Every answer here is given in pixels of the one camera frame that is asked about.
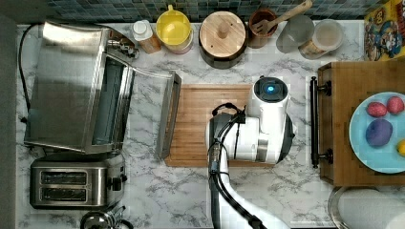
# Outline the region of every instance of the cereal box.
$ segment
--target cereal box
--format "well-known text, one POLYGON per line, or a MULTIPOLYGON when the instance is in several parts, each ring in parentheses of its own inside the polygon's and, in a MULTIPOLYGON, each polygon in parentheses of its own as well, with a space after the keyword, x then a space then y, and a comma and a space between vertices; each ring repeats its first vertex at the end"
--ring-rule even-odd
POLYGON ((364 58, 405 59, 405 0, 391 0, 365 17, 364 58))

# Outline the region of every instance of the pink egg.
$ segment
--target pink egg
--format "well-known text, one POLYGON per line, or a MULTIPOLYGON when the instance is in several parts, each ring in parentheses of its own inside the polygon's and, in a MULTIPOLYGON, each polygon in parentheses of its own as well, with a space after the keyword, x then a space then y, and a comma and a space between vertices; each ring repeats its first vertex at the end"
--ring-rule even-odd
POLYGON ((387 102, 387 110, 393 115, 398 115, 404 110, 404 101, 398 96, 392 96, 387 102))
POLYGON ((367 113, 373 117, 381 117, 387 113, 387 108, 380 102, 371 102, 367 107, 367 113))

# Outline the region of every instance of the wooden spoon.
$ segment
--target wooden spoon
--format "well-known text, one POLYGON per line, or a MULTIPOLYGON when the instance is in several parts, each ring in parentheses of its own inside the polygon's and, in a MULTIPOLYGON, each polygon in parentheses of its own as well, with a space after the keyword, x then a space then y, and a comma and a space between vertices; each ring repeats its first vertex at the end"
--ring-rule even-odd
POLYGON ((277 17, 276 19, 274 19, 272 21, 262 20, 259 23, 252 25, 252 29, 258 33, 266 34, 275 25, 279 24, 280 22, 289 20, 289 18, 308 10, 310 7, 312 7, 312 1, 305 0, 305 2, 296 6, 294 9, 289 10, 288 12, 284 13, 283 15, 281 15, 280 17, 277 17))

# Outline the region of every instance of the white robot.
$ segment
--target white robot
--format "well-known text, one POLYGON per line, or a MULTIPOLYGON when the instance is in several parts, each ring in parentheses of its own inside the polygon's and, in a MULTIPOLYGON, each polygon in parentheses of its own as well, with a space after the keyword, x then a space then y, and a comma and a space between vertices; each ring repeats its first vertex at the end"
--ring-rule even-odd
POLYGON ((288 154, 294 138, 286 113, 288 101, 288 87, 282 80, 261 76, 250 90, 245 109, 225 103, 212 112, 205 143, 214 228, 289 228, 232 189, 227 165, 229 159, 276 164, 288 154), (217 115, 223 107, 234 109, 236 114, 217 115))

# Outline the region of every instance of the blue plate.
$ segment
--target blue plate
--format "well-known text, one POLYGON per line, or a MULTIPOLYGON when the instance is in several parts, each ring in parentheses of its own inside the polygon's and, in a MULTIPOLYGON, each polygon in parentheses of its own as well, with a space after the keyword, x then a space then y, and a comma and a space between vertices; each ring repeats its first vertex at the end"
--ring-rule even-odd
POLYGON ((367 114, 367 107, 371 102, 380 102, 387 105, 392 96, 405 100, 404 94, 380 93, 368 97, 355 110, 349 127, 349 137, 355 155, 367 167, 384 174, 396 174, 405 171, 405 156, 396 150, 396 144, 405 138, 405 112, 393 115, 387 112, 384 118, 393 124, 393 134, 390 141, 381 147, 373 147, 366 140, 366 130, 375 117, 367 114))

